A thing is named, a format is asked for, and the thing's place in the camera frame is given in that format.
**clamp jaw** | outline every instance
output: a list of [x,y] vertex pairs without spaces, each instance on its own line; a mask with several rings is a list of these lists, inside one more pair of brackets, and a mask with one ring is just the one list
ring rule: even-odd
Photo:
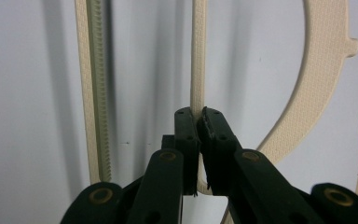
[[223,114],[205,107],[195,125],[190,108],[175,112],[175,134],[145,175],[122,189],[101,182],[84,189],[66,223],[181,223],[183,195],[197,195],[199,153],[213,195],[227,196],[235,223],[358,223],[358,196],[334,184],[311,194],[292,187],[262,153],[242,149]]

